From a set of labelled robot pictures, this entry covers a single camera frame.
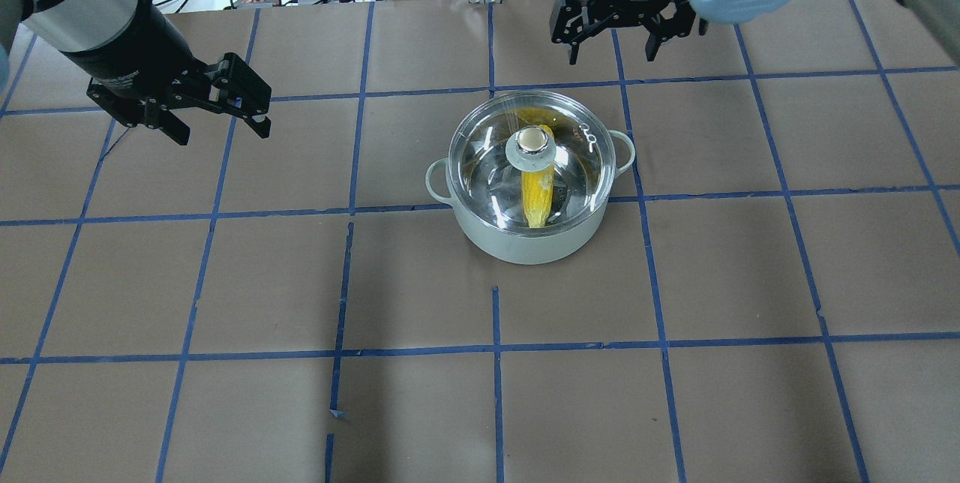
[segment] blue tape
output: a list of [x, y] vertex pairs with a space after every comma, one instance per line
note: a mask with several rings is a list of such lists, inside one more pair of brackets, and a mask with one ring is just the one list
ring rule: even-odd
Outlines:
[[661, 195], [644, 196], [644, 202], [659, 202], [659, 200], [726, 200], [735, 198], [771, 198], [783, 196], [782, 191], [750, 191], [733, 193], [661, 193]]
[[494, 75], [494, 4], [493, 2], [487, 3], [487, 57], [490, 61], [487, 63], [489, 67], [487, 70], [490, 73], [489, 85], [487, 90], [490, 93], [490, 99], [493, 99], [495, 92], [497, 92], [497, 79]]
[[353, 165], [350, 168], [350, 215], [356, 213], [357, 203], [357, 175], [360, 166], [360, 140], [363, 138], [363, 111], [367, 103], [367, 72], [370, 70], [370, 42], [371, 32], [374, 30], [374, 5], [375, 1], [370, 1], [370, 7], [367, 9], [367, 36], [364, 38], [363, 45], [363, 68], [360, 72], [360, 96], [357, 103], [357, 124], [356, 132], [353, 137]]
[[757, 80], [780, 80], [780, 79], [809, 79], [809, 77], [864, 77], [877, 76], [879, 73], [875, 69], [865, 70], [819, 70], [811, 73], [759, 73], [754, 75]]
[[80, 219], [0, 220], [0, 227], [51, 227], [59, 224], [79, 224]]
[[888, 194], [929, 192], [929, 187], [910, 185], [905, 187], [868, 187], [864, 189], [815, 189], [790, 191], [791, 196], [836, 196], [848, 194]]
[[367, 97], [415, 97], [423, 95], [446, 95], [458, 93], [477, 93], [487, 91], [486, 87], [448, 87], [445, 89], [412, 89], [409, 91], [369, 91]]
[[665, 77], [665, 79], [625, 79], [627, 86], [651, 86], [656, 83], [699, 83], [700, 81], [737, 81], [747, 80], [747, 75], [719, 75], [719, 76], [680, 76]]
[[271, 97], [270, 101], [271, 103], [298, 103], [298, 101], [332, 101], [359, 98], [359, 93], [291, 94], [287, 97]]
[[219, 213], [220, 219], [251, 219], [255, 217], [301, 217], [312, 215], [346, 215], [350, 210], [347, 207], [331, 207], [330, 209], [278, 209], [274, 211], [231, 211]]
[[7, 108], [10, 106], [10, 99], [14, 97], [14, 91], [17, 90], [17, 84], [20, 84], [20, 77], [23, 76], [23, 70], [27, 68], [27, 62], [30, 60], [31, 53], [34, 52], [35, 45], [37, 45], [37, 33], [34, 33], [34, 36], [30, 38], [30, 44], [27, 45], [26, 52], [23, 53], [20, 66], [17, 67], [16, 73], [13, 75], [13, 80], [10, 81], [10, 89], [7, 90], [7, 97], [3, 101], [3, 106], [0, 106], [0, 119], [7, 114], [13, 115], [13, 113], [7, 111]]
[[580, 87], [605, 87], [617, 86], [620, 82], [616, 80], [603, 81], [580, 81], [580, 82], [560, 82], [560, 83], [524, 83], [515, 85], [494, 86], [494, 91], [526, 91], [530, 89], [574, 89]]
[[333, 476], [333, 433], [326, 435], [326, 450], [323, 452], [323, 483], [330, 483]]
[[[620, 39], [617, 37], [617, 30], [611, 29], [613, 35], [613, 52], [616, 56], [616, 72], [620, 84], [620, 100], [623, 104], [623, 115], [627, 121], [627, 135], [633, 139], [634, 123], [630, 113], [630, 99], [627, 96], [627, 80], [624, 77], [623, 56], [620, 53]], [[680, 437], [680, 422], [677, 415], [677, 402], [673, 391], [673, 374], [670, 370], [670, 346], [668, 336], [666, 335], [666, 326], [663, 323], [663, 308], [661, 305], [661, 294], [659, 294], [659, 282], [657, 281], [657, 265], [654, 260], [654, 246], [650, 237], [650, 223], [647, 217], [647, 204], [644, 199], [644, 182], [641, 179], [641, 172], [638, 169], [639, 157], [634, 161], [634, 185], [637, 186], [637, 196], [640, 198], [638, 204], [640, 207], [640, 227], [643, 233], [643, 246], [647, 259], [647, 271], [650, 275], [650, 289], [652, 299], [654, 299], [654, 314], [657, 318], [657, 338], [658, 347], [661, 350], [661, 363], [663, 367], [663, 386], [666, 391], [666, 407], [670, 417], [670, 432], [673, 437], [673, 452], [676, 459], [676, 475], [679, 482], [686, 483], [686, 466], [683, 463], [683, 444]]]
[[357, 207], [356, 212], [360, 213], [393, 213], [402, 211], [438, 211], [441, 209], [452, 209], [445, 203], [423, 203], [417, 205], [375, 205], [371, 207]]
[[503, 460], [503, 374], [500, 369], [500, 286], [494, 286], [493, 294], [493, 402], [494, 434], [496, 443], [496, 482], [504, 481]]
[[[106, 136], [103, 137], [103, 145], [100, 146], [100, 156], [97, 160], [97, 165], [93, 169], [93, 175], [90, 178], [90, 185], [86, 188], [86, 196], [83, 198], [83, 207], [79, 213], [79, 217], [83, 219], [86, 216], [86, 212], [90, 209], [90, 200], [93, 199], [93, 190], [97, 186], [97, 179], [100, 178], [100, 171], [103, 168], [104, 161], [103, 157], [107, 148], [110, 147], [110, 134], [113, 134], [113, 127], [116, 124], [115, 121], [110, 120], [110, 124], [106, 128]], [[37, 346], [34, 348], [34, 355], [30, 360], [30, 367], [27, 369], [27, 376], [23, 382], [23, 388], [20, 390], [20, 397], [16, 402], [16, 408], [13, 411], [13, 418], [10, 419], [10, 427], [7, 429], [7, 437], [4, 439], [3, 449], [0, 450], [0, 473], [3, 473], [3, 466], [7, 463], [7, 456], [10, 454], [11, 443], [14, 442], [14, 434], [17, 434], [17, 425], [20, 423], [20, 416], [23, 415], [23, 407], [27, 402], [27, 395], [30, 393], [30, 386], [34, 381], [34, 373], [37, 371], [37, 366], [39, 360], [41, 360], [41, 353], [44, 351], [44, 343], [47, 339], [47, 334], [50, 332], [50, 325], [54, 320], [54, 313], [57, 312], [57, 304], [59, 303], [59, 296], [61, 296], [63, 291], [63, 284], [66, 281], [66, 275], [70, 271], [70, 263], [73, 260], [73, 254], [77, 250], [77, 242], [80, 240], [80, 231], [83, 225], [78, 223], [76, 229], [73, 230], [73, 237], [70, 239], [70, 246], [66, 251], [66, 257], [63, 258], [63, 266], [61, 267], [61, 274], [57, 278], [57, 287], [54, 289], [54, 295], [52, 295], [50, 306], [47, 308], [47, 314], [43, 319], [43, 326], [40, 329], [40, 334], [37, 339]]]
[[186, 213], [183, 215], [134, 215], [130, 217], [90, 217], [78, 220], [81, 224], [112, 224], [112, 223], [166, 223], [171, 221], [209, 221], [213, 218], [209, 213]]
[[337, 314], [337, 337], [334, 347], [333, 377], [330, 380], [330, 410], [340, 405], [340, 369], [343, 363], [344, 332], [347, 328], [347, 299], [350, 295], [350, 261], [353, 256], [353, 222], [346, 225], [343, 246], [343, 274], [340, 277], [340, 307]]
[[794, 208], [793, 198], [791, 198], [790, 187], [786, 180], [785, 172], [779, 153], [777, 151], [777, 142], [774, 141], [773, 131], [770, 127], [770, 120], [767, 117], [767, 110], [764, 106], [764, 98], [761, 96], [761, 88], [755, 79], [754, 66], [750, 62], [750, 55], [747, 52], [747, 45], [743, 40], [743, 32], [739, 25], [734, 25], [733, 30], [736, 33], [736, 41], [740, 45], [740, 53], [743, 56], [743, 62], [747, 67], [747, 74], [751, 77], [750, 86], [754, 91], [754, 99], [757, 101], [757, 111], [760, 120], [763, 123], [763, 132], [766, 134], [767, 142], [770, 147], [772, 161], [777, 168], [777, 176], [781, 182], [783, 191], [783, 200], [786, 202], [787, 213], [790, 217], [790, 224], [793, 227], [793, 235], [796, 239], [796, 248], [799, 251], [799, 258], [803, 264], [803, 274], [806, 275], [806, 284], [810, 291], [810, 298], [813, 299], [813, 308], [820, 323], [820, 336], [822, 336], [823, 347], [826, 349], [826, 359], [829, 361], [830, 373], [833, 375], [833, 384], [836, 387], [837, 398], [840, 400], [840, 410], [843, 412], [844, 423], [847, 425], [847, 435], [850, 437], [850, 446], [853, 448], [853, 458], [856, 461], [857, 470], [860, 473], [862, 483], [869, 483], [870, 477], [867, 473], [867, 465], [863, 460], [863, 452], [860, 450], [860, 440], [857, 439], [857, 429], [854, 427], [854, 417], [850, 412], [850, 404], [847, 402], [847, 392], [844, 389], [843, 379], [840, 377], [840, 367], [837, 365], [836, 354], [833, 352], [833, 344], [830, 343], [830, 330], [827, 328], [827, 320], [823, 317], [822, 305], [820, 301], [820, 292], [817, 289], [816, 280], [813, 278], [813, 268], [810, 265], [809, 255], [806, 253], [806, 243], [803, 241], [803, 233], [800, 229], [800, 221], [797, 219], [797, 211]]
[[[905, 341], [952, 341], [960, 340], [960, 331], [932, 331], [913, 333], [864, 333], [856, 335], [830, 335], [833, 343], [895, 343]], [[742, 339], [682, 339], [669, 340], [670, 347], [762, 347], [779, 345], [807, 345], [823, 343], [817, 337], [748, 337]], [[514, 345], [465, 345], [412, 347], [412, 349], [344, 349], [343, 357], [406, 357], [406, 356], [452, 356], [458, 353], [531, 353], [531, 351], [585, 351], [585, 350], [659, 350], [659, 340], [615, 340], [603, 343], [515, 343]], [[179, 354], [123, 354], [123, 355], [58, 355], [41, 356], [38, 365], [58, 363], [131, 363], [178, 361]], [[333, 349], [247, 351], [189, 353], [188, 361], [258, 361], [269, 359], [333, 359]], [[32, 357], [2, 357], [0, 365], [28, 365]]]
[[957, 70], [956, 67], [912, 67], [908, 69], [884, 68], [883, 72], [888, 75], [905, 75], [905, 74], [915, 74], [915, 73], [952, 73], [956, 70]]
[[894, 107], [894, 111], [897, 112], [897, 118], [903, 127], [903, 134], [906, 134], [907, 141], [910, 142], [910, 148], [913, 149], [913, 152], [916, 155], [916, 162], [919, 163], [919, 168], [923, 172], [923, 178], [926, 179], [926, 184], [929, 185], [929, 191], [933, 193], [933, 200], [935, 200], [937, 203], [937, 209], [940, 209], [940, 216], [943, 218], [943, 224], [945, 224], [946, 231], [950, 236], [950, 241], [953, 243], [953, 250], [956, 251], [957, 257], [960, 257], [960, 237], [957, 236], [957, 231], [953, 226], [953, 221], [950, 220], [950, 213], [947, 212], [947, 206], [944, 203], [943, 197], [940, 196], [940, 191], [937, 189], [937, 183], [933, 180], [933, 175], [930, 172], [930, 168], [927, 166], [926, 160], [923, 159], [923, 152], [920, 151], [920, 144], [918, 144], [913, 131], [910, 130], [909, 121], [906, 120], [906, 115], [903, 113], [903, 108], [897, 100], [897, 94], [894, 93], [894, 88], [890, 85], [890, 79], [888, 79], [887, 72], [884, 69], [884, 63], [881, 62], [881, 57], [878, 55], [877, 47], [874, 45], [874, 40], [871, 39], [870, 31], [867, 31], [866, 22], [863, 21], [863, 16], [860, 15], [860, 9], [857, 7], [857, 1], [847, 1], [850, 2], [850, 8], [853, 9], [853, 15], [856, 16], [857, 24], [860, 25], [860, 32], [863, 33], [863, 38], [867, 42], [867, 47], [870, 48], [870, 55], [873, 56], [874, 63], [877, 64], [880, 80], [883, 83], [884, 89], [887, 90], [887, 96], [890, 98], [890, 103]]
[[670, 347], [765, 347], [779, 345], [810, 345], [824, 342], [820, 337], [758, 337], [747, 339], [691, 339], [670, 340]]
[[[253, 12], [253, 28], [250, 29], [250, 40], [247, 42], [246, 62], [250, 63], [254, 55], [254, 42], [257, 41], [257, 28], [260, 25], [260, 9]], [[177, 406], [179, 404], [179, 395], [183, 387], [183, 374], [186, 371], [186, 364], [189, 360], [190, 343], [193, 340], [193, 330], [197, 321], [197, 302], [200, 301], [203, 294], [203, 282], [206, 281], [206, 266], [209, 263], [210, 251], [213, 248], [213, 235], [217, 229], [217, 215], [220, 212], [220, 202], [223, 199], [224, 182], [227, 179], [227, 165], [230, 164], [230, 151], [233, 148], [233, 134], [236, 132], [237, 118], [230, 118], [230, 126], [226, 131], [226, 142], [223, 144], [223, 157], [220, 159], [220, 175], [217, 178], [217, 191], [213, 198], [213, 210], [210, 214], [210, 227], [206, 233], [206, 242], [203, 245], [203, 255], [199, 261], [199, 272], [196, 274], [196, 286], [193, 292], [193, 304], [190, 306], [190, 314], [187, 318], [186, 332], [183, 334], [183, 345], [181, 354], [178, 358], [177, 377], [174, 380], [174, 390], [170, 398], [170, 408], [167, 411], [167, 421], [163, 431], [163, 441], [160, 443], [160, 455], [157, 462], [157, 477], [155, 482], [161, 483], [164, 480], [164, 470], [167, 464], [167, 453], [170, 450], [170, 438], [173, 435], [174, 421], [177, 417]]]
[[80, 114], [83, 112], [99, 112], [102, 108], [99, 106], [78, 106], [74, 108], [35, 108], [30, 110], [10, 110], [6, 112], [9, 116], [33, 116], [33, 115], [52, 115], [52, 114]]

